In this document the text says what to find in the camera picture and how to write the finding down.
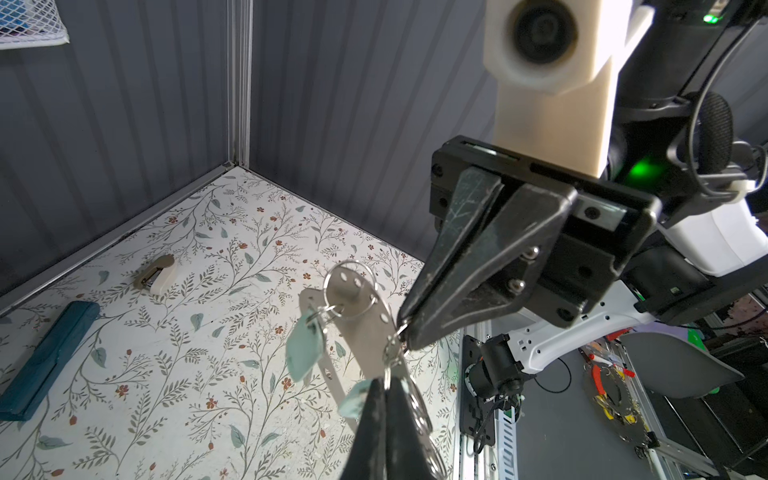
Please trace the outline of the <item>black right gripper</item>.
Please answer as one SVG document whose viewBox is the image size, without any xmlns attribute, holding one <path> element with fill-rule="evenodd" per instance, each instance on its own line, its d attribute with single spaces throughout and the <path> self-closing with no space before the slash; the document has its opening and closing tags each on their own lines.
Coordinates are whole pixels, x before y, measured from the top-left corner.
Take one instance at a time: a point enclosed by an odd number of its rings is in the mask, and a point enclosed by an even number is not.
<svg viewBox="0 0 768 480">
<path fill-rule="evenodd" d="M 524 308 L 572 326 L 661 209 L 651 194 L 461 136 L 434 153 L 433 173 L 441 228 L 398 313 L 411 350 Z"/>
</svg>

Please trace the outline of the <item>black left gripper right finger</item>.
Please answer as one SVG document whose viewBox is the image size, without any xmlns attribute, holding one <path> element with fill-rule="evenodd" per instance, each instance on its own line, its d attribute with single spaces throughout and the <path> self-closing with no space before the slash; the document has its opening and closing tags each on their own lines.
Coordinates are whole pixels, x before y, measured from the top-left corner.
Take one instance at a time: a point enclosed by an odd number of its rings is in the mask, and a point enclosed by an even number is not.
<svg viewBox="0 0 768 480">
<path fill-rule="evenodd" d="M 425 447 L 402 381 L 393 377 L 386 390 L 386 478 L 390 480 L 434 479 Z"/>
</svg>

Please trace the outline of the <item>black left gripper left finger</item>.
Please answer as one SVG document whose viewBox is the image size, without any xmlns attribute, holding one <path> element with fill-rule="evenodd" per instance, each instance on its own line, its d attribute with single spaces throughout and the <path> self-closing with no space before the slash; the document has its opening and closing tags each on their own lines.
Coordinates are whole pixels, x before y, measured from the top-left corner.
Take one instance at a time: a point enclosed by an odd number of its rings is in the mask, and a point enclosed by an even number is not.
<svg viewBox="0 0 768 480">
<path fill-rule="evenodd" d="M 372 381 L 341 480 L 385 478 L 386 393 L 381 379 Z"/>
</svg>

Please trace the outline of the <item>silver metal carabiner key holder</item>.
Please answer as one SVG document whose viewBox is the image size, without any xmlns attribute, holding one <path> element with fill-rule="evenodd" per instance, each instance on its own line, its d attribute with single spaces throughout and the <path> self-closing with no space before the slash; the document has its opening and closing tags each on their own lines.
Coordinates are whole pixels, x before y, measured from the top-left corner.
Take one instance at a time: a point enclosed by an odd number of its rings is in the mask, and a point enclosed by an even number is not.
<svg viewBox="0 0 768 480">
<path fill-rule="evenodd" d="M 433 426 L 427 407 L 406 365 L 406 327 L 397 323 L 373 271 L 357 260 L 339 262 L 329 269 L 321 288 L 307 288 L 300 293 L 299 307 L 300 317 L 308 310 L 322 314 L 325 334 L 325 351 L 304 379 L 318 371 L 337 407 L 352 388 L 342 387 L 330 359 L 328 331 L 335 329 L 358 363 L 362 380 L 381 379 L 385 393 L 393 377 L 402 381 L 434 479 L 446 478 L 445 464 L 431 438 Z M 344 419 L 355 439 L 361 417 Z"/>
</svg>

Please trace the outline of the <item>key with mint green cover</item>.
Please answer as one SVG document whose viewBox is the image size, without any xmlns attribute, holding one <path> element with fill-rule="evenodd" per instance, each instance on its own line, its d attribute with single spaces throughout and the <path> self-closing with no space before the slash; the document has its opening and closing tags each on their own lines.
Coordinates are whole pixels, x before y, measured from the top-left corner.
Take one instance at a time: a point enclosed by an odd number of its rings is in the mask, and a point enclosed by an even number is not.
<svg viewBox="0 0 768 480">
<path fill-rule="evenodd" d="M 297 320 L 286 341 L 286 367 L 291 380 L 304 379 L 324 351 L 322 314 L 308 310 Z"/>
</svg>

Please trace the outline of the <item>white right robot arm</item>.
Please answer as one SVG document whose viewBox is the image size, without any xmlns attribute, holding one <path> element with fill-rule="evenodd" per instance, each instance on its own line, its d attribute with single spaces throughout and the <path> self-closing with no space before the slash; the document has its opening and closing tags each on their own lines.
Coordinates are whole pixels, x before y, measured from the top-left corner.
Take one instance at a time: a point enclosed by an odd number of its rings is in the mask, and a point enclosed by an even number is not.
<svg viewBox="0 0 768 480">
<path fill-rule="evenodd" d="M 432 157 L 436 243 L 398 314 L 405 346 L 521 313 L 480 346 L 469 392 L 514 405 L 561 355 L 693 322 L 767 278 L 747 197 L 763 146 L 713 91 L 763 1 L 490 1 L 494 136 Z"/>
</svg>

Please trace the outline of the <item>teal stapler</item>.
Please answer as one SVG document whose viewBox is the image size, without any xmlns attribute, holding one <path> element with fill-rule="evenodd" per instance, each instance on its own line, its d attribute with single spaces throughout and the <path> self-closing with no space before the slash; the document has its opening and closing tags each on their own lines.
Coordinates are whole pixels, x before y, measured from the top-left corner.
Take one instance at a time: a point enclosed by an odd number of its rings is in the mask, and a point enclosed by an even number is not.
<svg viewBox="0 0 768 480">
<path fill-rule="evenodd" d="M 94 302 L 74 301 L 65 307 L 1 395 L 2 421 L 32 418 L 99 315 Z"/>
</svg>

